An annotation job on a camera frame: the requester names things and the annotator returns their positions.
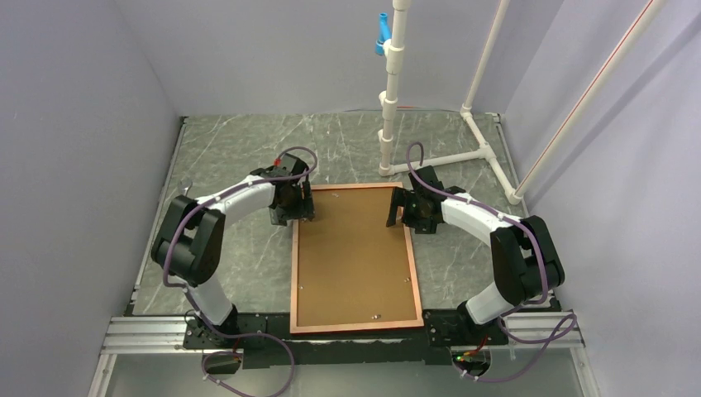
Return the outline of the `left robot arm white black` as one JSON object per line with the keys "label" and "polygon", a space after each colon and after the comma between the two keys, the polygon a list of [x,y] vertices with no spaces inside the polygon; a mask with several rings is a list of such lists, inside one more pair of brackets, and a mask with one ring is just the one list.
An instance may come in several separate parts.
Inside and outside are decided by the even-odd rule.
{"label": "left robot arm white black", "polygon": [[238,333],[237,308],[217,278],[224,232],[262,209],[279,227],[313,219],[309,175],[315,168],[286,150],[231,187],[196,199],[180,194],[168,206],[150,258],[161,266],[164,286],[184,292],[216,347],[231,345]]}

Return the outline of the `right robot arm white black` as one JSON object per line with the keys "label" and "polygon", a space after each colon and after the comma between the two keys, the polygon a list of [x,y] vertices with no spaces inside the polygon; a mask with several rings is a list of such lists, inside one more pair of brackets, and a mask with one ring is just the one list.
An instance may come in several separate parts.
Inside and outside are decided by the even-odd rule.
{"label": "right robot arm white black", "polygon": [[418,234],[448,224],[477,237],[491,250],[493,281],[458,306],[455,331],[475,343],[506,313],[534,304],[562,285],[565,271],[546,222],[498,211],[458,186],[446,187],[430,165],[414,170],[411,188],[393,188],[387,227],[401,222]]}

